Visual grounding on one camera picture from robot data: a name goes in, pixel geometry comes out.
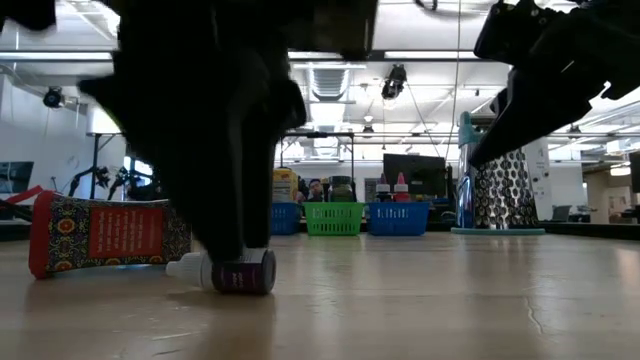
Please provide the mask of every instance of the plastic basket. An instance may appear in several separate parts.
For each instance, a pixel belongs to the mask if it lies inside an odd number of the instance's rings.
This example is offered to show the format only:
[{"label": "plastic basket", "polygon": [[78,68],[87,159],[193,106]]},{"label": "plastic basket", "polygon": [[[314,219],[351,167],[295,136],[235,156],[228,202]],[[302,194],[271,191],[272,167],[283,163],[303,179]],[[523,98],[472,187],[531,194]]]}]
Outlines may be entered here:
[{"label": "plastic basket", "polygon": [[273,203],[271,205],[271,235],[292,235],[300,228],[300,205]]},{"label": "plastic basket", "polygon": [[309,235],[349,236],[360,233],[363,203],[304,203]]},{"label": "plastic basket", "polygon": [[369,203],[369,233],[419,236],[426,232],[430,203]]}]

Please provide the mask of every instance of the red bottle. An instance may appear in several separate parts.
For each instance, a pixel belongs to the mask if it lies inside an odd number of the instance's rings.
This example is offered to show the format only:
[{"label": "red bottle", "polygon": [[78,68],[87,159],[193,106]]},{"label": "red bottle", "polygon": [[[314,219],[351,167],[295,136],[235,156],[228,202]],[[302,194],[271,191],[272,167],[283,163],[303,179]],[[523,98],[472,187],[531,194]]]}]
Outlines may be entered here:
[{"label": "red bottle", "polygon": [[409,196],[409,185],[404,183],[404,175],[398,174],[398,181],[393,186],[395,192],[393,200],[395,202],[411,202],[411,196]]}]

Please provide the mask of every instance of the colorful tube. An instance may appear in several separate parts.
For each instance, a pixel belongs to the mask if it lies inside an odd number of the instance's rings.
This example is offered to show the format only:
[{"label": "colorful tube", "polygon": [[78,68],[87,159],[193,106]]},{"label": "colorful tube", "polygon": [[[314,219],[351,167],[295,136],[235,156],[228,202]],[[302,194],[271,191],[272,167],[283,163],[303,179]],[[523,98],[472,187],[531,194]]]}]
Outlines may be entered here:
[{"label": "colorful tube", "polygon": [[166,264],[191,250],[191,227],[168,200],[82,200],[42,192],[33,206],[29,269],[37,279],[108,265]]}]

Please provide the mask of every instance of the ceiling light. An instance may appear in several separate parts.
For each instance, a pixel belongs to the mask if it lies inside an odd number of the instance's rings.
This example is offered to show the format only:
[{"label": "ceiling light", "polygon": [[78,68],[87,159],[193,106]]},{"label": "ceiling light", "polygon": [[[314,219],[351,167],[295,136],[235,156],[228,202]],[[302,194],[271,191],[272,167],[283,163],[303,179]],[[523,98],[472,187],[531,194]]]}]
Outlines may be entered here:
[{"label": "ceiling light", "polygon": [[304,69],[304,70],[364,70],[367,68],[365,64],[331,64],[331,63],[304,63],[304,64],[293,64],[294,69]]},{"label": "ceiling light", "polygon": [[338,125],[344,117],[345,104],[319,103],[309,105],[314,125]]},{"label": "ceiling light", "polygon": [[107,51],[38,52],[0,51],[0,62],[111,62]]},{"label": "ceiling light", "polygon": [[413,60],[478,60],[473,51],[387,51],[386,59]]},{"label": "ceiling light", "polygon": [[303,60],[303,59],[341,59],[338,54],[320,53],[320,52],[304,52],[304,51],[289,51],[290,60]]},{"label": "ceiling light", "polygon": [[631,168],[628,166],[625,167],[615,167],[609,170],[609,174],[611,176],[626,176],[631,174]]}]

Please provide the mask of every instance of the person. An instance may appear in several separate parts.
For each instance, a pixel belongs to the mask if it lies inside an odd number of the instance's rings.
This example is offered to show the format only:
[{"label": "person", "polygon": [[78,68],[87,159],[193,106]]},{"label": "person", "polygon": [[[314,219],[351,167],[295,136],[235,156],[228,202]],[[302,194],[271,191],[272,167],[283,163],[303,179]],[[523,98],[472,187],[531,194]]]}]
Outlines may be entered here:
[{"label": "person", "polygon": [[324,194],[322,189],[322,184],[320,183],[320,179],[312,179],[309,181],[309,198],[307,201],[310,202],[323,202]]}]

